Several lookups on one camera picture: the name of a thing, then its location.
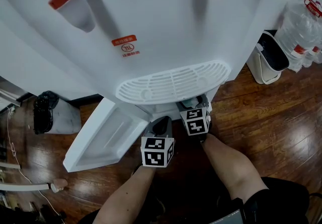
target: floor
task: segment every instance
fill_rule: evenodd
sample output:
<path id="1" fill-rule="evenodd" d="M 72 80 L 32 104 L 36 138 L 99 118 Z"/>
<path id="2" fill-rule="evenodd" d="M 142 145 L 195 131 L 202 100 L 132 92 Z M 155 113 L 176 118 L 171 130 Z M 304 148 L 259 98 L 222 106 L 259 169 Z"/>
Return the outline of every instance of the floor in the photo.
<path id="1" fill-rule="evenodd" d="M 67 173 L 62 165 L 75 135 L 35 135 L 33 100 L 25 101 L 9 122 L 23 172 L 33 182 L 66 178 L 68 189 L 53 194 L 45 191 L 57 211 L 67 214 L 66 224 L 77 223 L 99 209 L 129 177 L 140 162 L 139 140 L 115 165 Z M 97 104 L 82 106 L 82 122 Z M 279 81 L 258 85 L 245 66 L 236 80 L 222 85 L 212 102 L 212 120 L 220 139 L 246 154 L 262 176 L 291 180 L 310 192 L 322 191 L 322 65 L 313 64 L 299 73 L 285 70 Z M 214 172 L 203 150 L 186 135 L 181 122 L 174 122 L 175 155 L 166 169 L 158 170 L 157 182 L 167 213 L 160 223 L 183 223 L 212 203 L 216 192 Z M 7 114 L 0 116 L 0 135 L 7 135 Z M 14 163 L 9 155 L 8 161 Z M 15 171 L 13 182 L 27 182 Z M 11 194 L 24 209 L 28 201 L 44 203 L 38 193 Z M 311 223 L 322 211 L 322 200 L 313 199 Z"/>

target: drip tray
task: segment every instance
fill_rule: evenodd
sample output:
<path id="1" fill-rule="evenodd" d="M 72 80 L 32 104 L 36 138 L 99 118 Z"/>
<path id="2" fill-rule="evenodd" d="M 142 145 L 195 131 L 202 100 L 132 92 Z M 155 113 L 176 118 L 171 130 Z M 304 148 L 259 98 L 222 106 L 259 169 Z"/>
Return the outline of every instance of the drip tray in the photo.
<path id="1" fill-rule="evenodd" d="M 221 85 L 229 74 L 226 63 L 209 61 L 127 80 L 117 88 L 116 97 L 139 105 L 182 101 Z"/>

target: trash can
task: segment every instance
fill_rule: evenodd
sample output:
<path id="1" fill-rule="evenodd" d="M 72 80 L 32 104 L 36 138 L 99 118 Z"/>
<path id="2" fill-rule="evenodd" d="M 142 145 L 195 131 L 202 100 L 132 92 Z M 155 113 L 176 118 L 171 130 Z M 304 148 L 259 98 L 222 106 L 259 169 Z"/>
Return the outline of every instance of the trash can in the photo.
<path id="1" fill-rule="evenodd" d="M 82 128 L 78 108 L 65 102 L 55 93 L 47 91 L 34 103 L 34 130 L 36 134 L 72 134 Z"/>
<path id="2" fill-rule="evenodd" d="M 247 66 L 259 84 L 271 84 L 279 79 L 289 61 L 275 38 L 264 31 L 247 60 Z"/>

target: white cable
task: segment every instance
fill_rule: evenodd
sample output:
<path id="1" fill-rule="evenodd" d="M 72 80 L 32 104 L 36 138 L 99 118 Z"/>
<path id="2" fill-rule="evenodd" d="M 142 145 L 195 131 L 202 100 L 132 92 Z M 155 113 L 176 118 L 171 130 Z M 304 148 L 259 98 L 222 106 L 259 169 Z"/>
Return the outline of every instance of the white cable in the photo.
<path id="1" fill-rule="evenodd" d="M 11 142 L 11 140 L 10 140 L 10 136 L 9 136 L 9 119 L 11 119 L 11 112 L 10 112 L 10 108 L 7 106 L 7 108 L 8 108 L 8 110 L 9 110 L 9 112 L 8 112 L 8 118 L 7 118 L 7 134 L 8 134 L 8 139 L 9 139 L 9 144 L 10 144 L 10 148 L 11 148 L 11 152 L 12 152 L 12 155 L 15 157 L 15 159 L 16 159 L 16 161 L 17 161 L 17 163 L 18 163 L 18 165 L 20 165 L 20 163 L 19 163 L 19 161 L 18 161 L 18 159 L 17 159 L 17 152 L 16 152 L 16 150 L 15 150 L 15 145 L 14 145 L 14 143 L 13 142 Z M 19 170 L 19 172 L 20 172 L 20 174 L 25 178 L 25 179 L 27 179 L 29 182 L 30 182 L 30 184 L 32 184 L 32 182 L 31 182 L 31 180 L 29 179 L 29 178 L 27 178 L 22 172 L 21 172 L 21 170 L 20 169 L 18 169 Z M 58 214 L 58 212 L 55 210 L 55 208 L 51 205 L 51 203 L 50 203 L 50 201 L 48 200 L 48 198 L 46 197 L 46 196 L 44 196 L 43 195 L 43 193 L 42 192 L 40 192 L 39 190 L 38 190 L 38 192 L 47 200 L 47 202 L 49 203 L 49 205 L 51 206 L 51 208 L 53 209 L 53 211 L 60 217 L 60 219 L 61 219 L 61 221 L 64 223 L 64 224 L 66 224 L 65 222 L 64 222 L 64 220 L 61 218 L 61 216 Z"/>

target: black trash bag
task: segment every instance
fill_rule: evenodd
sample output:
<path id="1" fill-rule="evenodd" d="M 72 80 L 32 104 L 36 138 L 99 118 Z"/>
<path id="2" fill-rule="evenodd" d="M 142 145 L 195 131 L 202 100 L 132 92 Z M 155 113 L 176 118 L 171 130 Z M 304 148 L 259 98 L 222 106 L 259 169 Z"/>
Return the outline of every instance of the black trash bag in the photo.
<path id="1" fill-rule="evenodd" d="M 59 97 L 51 92 L 43 92 L 34 102 L 34 130 L 35 134 L 50 131 L 53 124 L 52 110 L 56 107 Z"/>

